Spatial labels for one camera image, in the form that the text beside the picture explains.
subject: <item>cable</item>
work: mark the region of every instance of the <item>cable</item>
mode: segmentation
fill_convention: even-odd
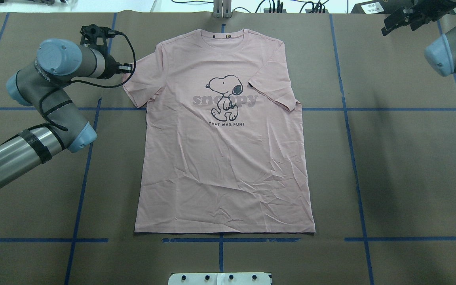
[[[101,87],[101,88],[116,88],[116,87],[119,87],[119,86],[123,86],[125,83],[127,83],[129,81],[129,79],[133,76],[133,74],[135,73],[135,70],[136,70],[135,50],[133,49],[133,46],[131,45],[131,42],[130,42],[128,36],[126,36],[123,32],[120,32],[120,31],[115,31],[115,32],[117,34],[120,34],[121,36],[123,36],[126,39],[126,41],[128,42],[128,45],[131,48],[131,52],[133,54],[133,70],[131,71],[130,76],[128,76],[128,78],[125,81],[123,81],[122,83],[119,83],[119,84],[113,85],[113,86],[98,85],[98,84],[91,83],[89,81],[84,81],[84,80],[73,80],[73,81],[69,81],[68,83],[70,83],[70,84],[72,84],[72,83],[84,83],[84,84],[87,84],[87,85]]]
[[[68,131],[68,128],[65,127],[65,126],[61,126],[57,123],[55,123],[54,121],[52,121],[48,115],[46,115],[44,112],[43,112],[43,101],[45,101],[45,99],[47,99],[50,95],[52,95],[54,92],[58,91],[58,90],[61,90],[61,88],[54,88],[52,90],[50,90],[49,92],[47,92],[47,94],[45,94],[45,96],[43,96],[40,101],[38,102],[38,112],[40,112],[40,115],[45,119],[45,121],[48,121],[50,123],[51,126],[54,126],[60,130],[62,130],[63,132],[67,132]]]
[[[194,2],[200,2],[200,3],[214,3],[214,2],[208,2],[208,1],[184,1],[184,2],[179,2],[179,1],[176,1],[176,0],[172,0],[172,2],[174,3],[179,3],[179,4],[184,4],[184,3],[194,3]]]
[[[265,0],[261,0],[260,4],[258,4],[258,7],[256,8],[255,13],[258,13],[258,9],[259,9],[259,7],[261,6],[261,4],[263,4],[263,2],[265,2]]]
[[[315,2],[307,1],[307,2],[304,2],[304,4],[302,5],[302,8],[300,8],[299,14],[302,13],[302,10],[304,9],[304,7],[309,3],[311,3],[313,5],[313,9],[314,9]]]
[[[249,13],[251,13],[251,11],[249,11],[248,9],[244,8],[244,7],[236,7],[235,9],[233,9],[233,11],[235,11],[236,9],[244,9],[246,11],[248,11]]]

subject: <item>label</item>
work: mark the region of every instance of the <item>label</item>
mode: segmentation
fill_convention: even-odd
[[[380,13],[380,11],[385,11],[379,2],[365,4],[360,7],[362,7],[365,14],[376,14]]]

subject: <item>pink t-shirt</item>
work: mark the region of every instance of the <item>pink t-shirt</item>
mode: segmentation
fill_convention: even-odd
[[[194,30],[138,60],[124,89],[147,104],[136,232],[315,232],[282,41]]]

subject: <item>metal cylinder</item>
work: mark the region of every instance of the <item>metal cylinder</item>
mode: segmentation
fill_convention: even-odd
[[[49,148],[52,156],[61,152],[61,146],[48,128],[31,132]],[[31,146],[21,137],[16,137],[0,146],[0,188],[40,165],[42,161]]]

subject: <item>cartoon dog print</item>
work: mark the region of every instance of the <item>cartoon dog print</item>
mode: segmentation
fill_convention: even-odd
[[[222,95],[221,99],[217,102],[217,108],[212,108],[211,110],[212,116],[222,122],[237,119],[239,107],[233,103],[230,95],[242,94],[242,83],[240,79],[235,75],[227,75],[223,78],[214,77],[210,79],[205,87]]]

